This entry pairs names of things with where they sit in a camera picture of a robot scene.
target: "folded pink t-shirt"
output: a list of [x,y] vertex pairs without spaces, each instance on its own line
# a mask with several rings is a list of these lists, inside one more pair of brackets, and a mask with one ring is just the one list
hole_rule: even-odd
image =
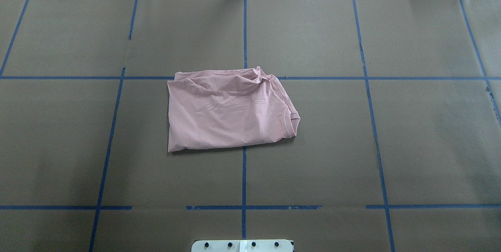
[[272,143],[297,134],[299,114],[260,67],[177,72],[169,88],[168,151]]

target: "horizontal blue line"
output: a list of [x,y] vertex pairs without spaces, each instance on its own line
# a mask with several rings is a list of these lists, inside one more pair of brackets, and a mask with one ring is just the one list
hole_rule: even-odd
[[[97,206],[0,205],[0,210],[96,210]],[[132,210],[132,206],[101,206],[100,210]]]
[[[277,77],[280,80],[364,80],[364,77]],[[1,76],[0,79],[25,80],[120,80],[120,76]],[[127,80],[174,80],[172,76],[127,76]],[[368,77],[370,81],[483,81],[483,77]],[[491,81],[501,81],[501,77],[487,77]]]
[[210,205],[186,206],[186,210],[317,210],[320,205]]
[[[501,208],[501,204],[408,204],[388,205],[388,209],[474,209]],[[367,205],[365,209],[385,209],[384,205]]]

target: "pink cloth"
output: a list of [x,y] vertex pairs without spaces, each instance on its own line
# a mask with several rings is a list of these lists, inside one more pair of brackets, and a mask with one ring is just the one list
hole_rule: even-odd
[[169,88],[168,151],[277,142],[299,114],[277,77],[260,67],[177,72]]

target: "vertical blue line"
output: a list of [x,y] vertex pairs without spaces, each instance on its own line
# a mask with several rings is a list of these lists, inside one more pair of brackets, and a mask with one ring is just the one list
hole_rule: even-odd
[[243,0],[243,68],[247,68],[247,0]]
[[21,21],[23,21],[23,16],[25,15],[29,1],[30,0],[25,1],[23,10],[21,11],[21,15],[19,16],[18,24],[16,25],[16,29],[14,29],[14,33],[12,34],[11,42],[9,43],[9,47],[7,48],[7,53],[5,54],[4,62],[2,63],[2,68],[0,68],[0,77],[4,74],[5,65],[7,65],[7,60],[9,60],[9,54],[11,53],[12,45],[14,45],[14,40],[16,39],[16,35],[18,34],[19,26],[21,25]]
[[390,210],[388,209],[388,198],[386,196],[386,184],[384,182],[383,161],[381,160],[381,151],[379,149],[379,140],[377,137],[376,120],[374,118],[374,109],[372,108],[372,97],[371,97],[371,91],[370,91],[370,86],[369,86],[369,77],[367,74],[367,66],[365,63],[365,55],[364,55],[364,50],[362,47],[362,35],[360,33],[360,23],[358,20],[358,11],[357,11],[356,0],[353,0],[353,9],[355,12],[355,22],[357,25],[358,45],[360,47],[360,56],[362,58],[362,64],[363,64],[363,69],[364,69],[365,90],[367,91],[367,100],[369,102],[369,112],[371,115],[371,122],[372,122],[372,133],[374,135],[374,140],[376,141],[377,159],[379,162],[379,179],[381,180],[381,190],[383,191],[384,211],[386,213],[386,227],[388,229],[388,237],[390,239],[390,249],[392,252],[395,252],[395,244],[393,241],[393,230],[391,228]]
[[492,94],[492,89],[490,88],[489,80],[487,79],[487,74],[485,73],[485,68],[483,67],[482,58],[480,57],[480,53],[478,52],[478,47],[476,46],[475,38],[473,37],[473,33],[471,32],[471,27],[469,25],[467,13],[465,11],[465,6],[463,5],[463,0],[460,0],[460,7],[461,7],[461,12],[463,13],[463,18],[465,19],[468,33],[470,35],[471,43],[473,44],[473,48],[475,50],[476,58],[478,59],[478,64],[480,65],[480,69],[482,71],[485,85],[489,89],[490,101],[492,102],[492,107],[494,108],[494,113],[496,114],[497,123],[501,127],[501,117],[499,116],[499,109],[497,108],[496,99],[494,99],[494,95]]
[[132,10],[132,18],[130,20],[129,40],[132,38],[132,29],[134,29],[134,19],[136,18],[137,1],[138,0],[134,2],[134,10]]
[[124,83],[124,76],[125,76],[125,67],[122,69],[122,74],[120,76],[120,84],[118,85],[117,100],[115,102],[115,111],[113,112],[113,120],[111,121],[110,137],[108,138],[108,148],[106,149],[106,158],[104,160],[103,175],[101,177],[101,186],[99,187],[99,196],[97,198],[96,214],[94,215],[94,225],[92,226],[89,252],[92,252],[94,248],[94,241],[96,239],[96,231],[99,221],[99,211],[101,209],[101,202],[103,200],[104,184],[106,181],[106,173],[108,171],[108,163],[110,161],[110,154],[111,154],[111,142],[113,141],[113,136],[115,135],[115,124],[117,122],[118,104],[120,103],[120,97],[122,96],[122,86]]
[[242,239],[247,238],[247,220],[245,207],[247,206],[247,147],[243,147],[242,154]]

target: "pink garment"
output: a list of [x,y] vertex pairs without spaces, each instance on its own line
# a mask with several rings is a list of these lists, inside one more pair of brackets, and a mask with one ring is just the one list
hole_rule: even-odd
[[169,88],[168,151],[277,142],[299,114],[277,77],[260,67],[177,72]]

